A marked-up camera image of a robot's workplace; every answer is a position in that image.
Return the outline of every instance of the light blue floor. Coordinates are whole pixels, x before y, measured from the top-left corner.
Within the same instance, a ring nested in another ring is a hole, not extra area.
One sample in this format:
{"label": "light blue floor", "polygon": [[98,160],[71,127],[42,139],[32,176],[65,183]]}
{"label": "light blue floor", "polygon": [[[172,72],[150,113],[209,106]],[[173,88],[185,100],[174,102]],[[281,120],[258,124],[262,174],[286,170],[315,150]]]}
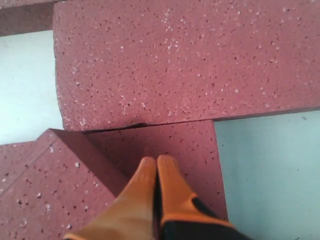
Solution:
{"label": "light blue floor", "polygon": [[230,221],[257,240],[320,240],[320,111],[215,129]]}

